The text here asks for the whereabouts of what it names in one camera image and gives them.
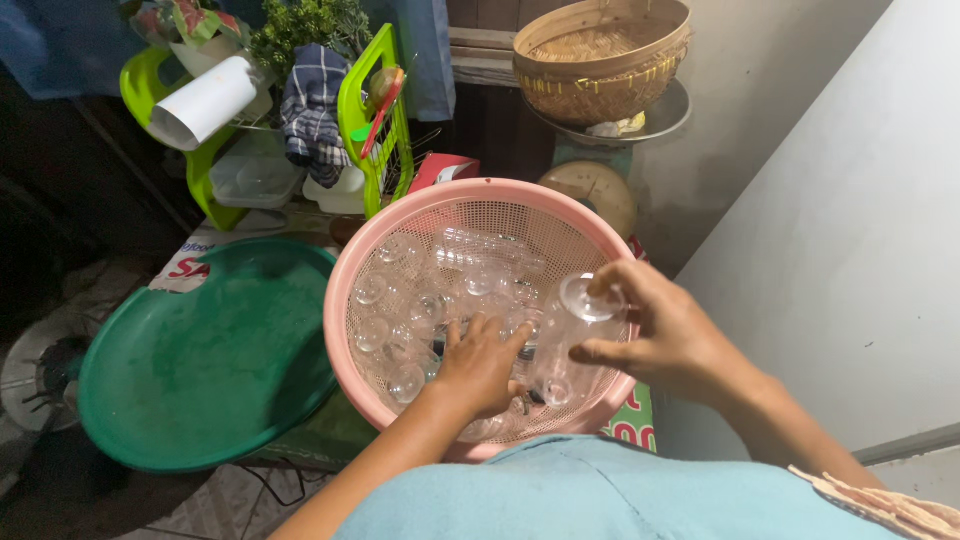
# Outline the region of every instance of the metal bowl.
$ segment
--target metal bowl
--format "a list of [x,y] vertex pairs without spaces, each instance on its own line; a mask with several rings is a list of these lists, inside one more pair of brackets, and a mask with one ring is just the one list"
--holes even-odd
[[632,134],[624,134],[622,137],[607,137],[587,135],[586,128],[560,124],[555,120],[547,118],[539,110],[534,109],[526,97],[523,98],[523,102],[527,104],[527,107],[529,107],[540,120],[543,120],[558,132],[566,134],[582,144],[600,144],[604,146],[633,146],[644,140],[666,135],[681,127],[686,119],[690,117],[690,112],[693,110],[690,105],[690,96],[686,93],[686,88],[683,83],[678,79],[674,79],[660,99],[655,101],[653,105],[647,109],[647,123],[644,127],[645,133],[643,135],[637,135],[636,132],[634,132]]

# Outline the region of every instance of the pink basket rim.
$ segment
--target pink basket rim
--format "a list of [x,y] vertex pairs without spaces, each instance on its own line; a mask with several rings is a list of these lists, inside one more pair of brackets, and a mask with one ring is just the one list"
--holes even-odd
[[[546,212],[563,220],[583,234],[611,260],[633,260],[630,248],[597,214],[560,192],[537,184],[502,178],[475,178],[430,186],[389,205],[364,225],[353,237],[333,267],[324,298],[324,339],[330,365],[354,407],[375,428],[383,431],[395,419],[393,413],[360,376],[350,353],[347,336],[349,292],[367,256],[374,246],[396,230],[407,218],[431,209],[457,203],[493,201],[515,203]],[[603,397],[582,411],[558,432],[594,433],[606,426],[627,400],[636,381],[619,373]],[[455,443],[447,453],[453,461],[479,462],[497,455],[522,441],[511,443]]]

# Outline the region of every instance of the left hand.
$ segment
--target left hand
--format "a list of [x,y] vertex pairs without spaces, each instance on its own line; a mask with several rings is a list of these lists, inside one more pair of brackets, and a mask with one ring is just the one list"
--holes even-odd
[[502,329],[503,319],[488,320],[483,313],[470,319],[463,340],[459,321],[447,326],[444,362],[431,384],[447,388],[476,420],[506,411],[513,398],[527,391],[519,382],[510,380],[510,373],[516,355],[530,339],[533,326],[520,325],[506,341],[500,340]]

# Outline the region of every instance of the light blue shirt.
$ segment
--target light blue shirt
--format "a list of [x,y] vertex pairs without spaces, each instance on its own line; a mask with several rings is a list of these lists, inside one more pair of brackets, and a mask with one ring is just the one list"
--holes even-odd
[[338,539],[895,540],[789,472],[675,461],[595,435],[550,435],[482,465],[431,465],[378,487]]

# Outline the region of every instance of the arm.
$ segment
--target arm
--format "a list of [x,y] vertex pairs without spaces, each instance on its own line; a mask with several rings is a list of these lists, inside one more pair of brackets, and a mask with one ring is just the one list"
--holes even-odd
[[400,473],[440,462],[461,431],[476,418],[490,418],[525,392],[508,381],[514,358],[532,327],[522,325],[500,341],[503,321],[476,314],[460,340],[449,325],[444,363],[402,414],[327,487],[293,515],[272,540],[333,536],[350,512],[378,486]]
[[574,360],[611,366],[714,408],[756,461],[884,488],[778,380],[740,353],[689,293],[645,262],[619,261],[597,272],[590,294],[602,295],[614,284],[635,307],[628,320],[640,325],[640,339],[591,339],[570,351]]

